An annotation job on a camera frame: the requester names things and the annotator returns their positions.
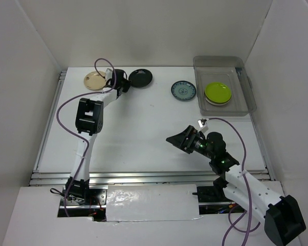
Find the cream plate with flowers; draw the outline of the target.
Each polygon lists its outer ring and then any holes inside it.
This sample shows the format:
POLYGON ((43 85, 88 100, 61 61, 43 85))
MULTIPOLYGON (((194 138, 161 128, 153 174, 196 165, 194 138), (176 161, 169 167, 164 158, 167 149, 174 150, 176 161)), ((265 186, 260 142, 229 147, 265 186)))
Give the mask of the cream plate with flowers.
POLYGON ((84 77, 84 86, 89 90, 101 90, 106 85, 106 73, 100 72, 90 72, 84 77))

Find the blue patterned plate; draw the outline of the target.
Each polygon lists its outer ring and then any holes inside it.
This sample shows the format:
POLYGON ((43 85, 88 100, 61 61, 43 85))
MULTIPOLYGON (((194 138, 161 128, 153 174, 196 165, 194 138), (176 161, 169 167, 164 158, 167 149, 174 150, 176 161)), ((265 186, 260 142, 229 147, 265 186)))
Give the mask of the blue patterned plate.
POLYGON ((185 80, 180 80, 171 86, 170 89, 173 97, 180 101, 190 101, 192 100, 197 93, 196 87, 185 80))

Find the black plate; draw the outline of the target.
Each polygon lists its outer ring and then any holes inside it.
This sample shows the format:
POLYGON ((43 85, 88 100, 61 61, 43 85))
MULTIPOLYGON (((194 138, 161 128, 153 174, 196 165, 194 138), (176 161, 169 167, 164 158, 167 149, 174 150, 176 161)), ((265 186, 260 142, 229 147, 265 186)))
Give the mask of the black plate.
POLYGON ((132 87, 143 88, 148 86, 153 79, 152 73, 147 69, 136 69, 130 73, 128 80, 132 87))

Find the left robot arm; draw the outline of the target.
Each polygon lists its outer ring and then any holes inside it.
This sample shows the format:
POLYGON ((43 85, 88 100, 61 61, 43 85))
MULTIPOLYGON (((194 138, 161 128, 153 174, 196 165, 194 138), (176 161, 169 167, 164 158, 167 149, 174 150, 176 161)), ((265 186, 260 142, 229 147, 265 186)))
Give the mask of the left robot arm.
POLYGON ((124 70, 106 70, 105 87, 91 98, 82 97, 79 100, 75 127, 78 145, 75 162, 66 183, 66 196, 73 197, 79 204, 86 204, 91 199, 89 189, 90 159, 97 135, 104 124, 104 108, 126 93, 131 83, 127 80, 124 70))

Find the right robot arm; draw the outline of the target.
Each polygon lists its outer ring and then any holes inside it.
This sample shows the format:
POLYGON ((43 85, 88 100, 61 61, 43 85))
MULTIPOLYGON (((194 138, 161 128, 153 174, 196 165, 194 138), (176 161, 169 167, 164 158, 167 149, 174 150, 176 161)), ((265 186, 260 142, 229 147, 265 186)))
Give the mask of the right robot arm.
POLYGON ((264 225, 274 245, 287 245, 306 230, 297 200, 271 190, 242 168, 226 150, 223 136, 210 132, 204 136, 193 126, 168 137, 166 141, 187 154, 197 152, 209 158, 209 165, 218 178, 213 182, 217 200, 234 201, 264 225))

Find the lime green plate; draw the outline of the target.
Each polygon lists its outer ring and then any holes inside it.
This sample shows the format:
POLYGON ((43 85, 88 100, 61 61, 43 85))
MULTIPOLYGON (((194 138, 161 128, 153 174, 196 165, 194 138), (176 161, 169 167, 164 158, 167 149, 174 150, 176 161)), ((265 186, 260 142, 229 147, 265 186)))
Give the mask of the lime green plate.
POLYGON ((204 95, 217 103, 222 103, 232 98, 232 91, 223 83, 213 82, 205 87, 204 95))

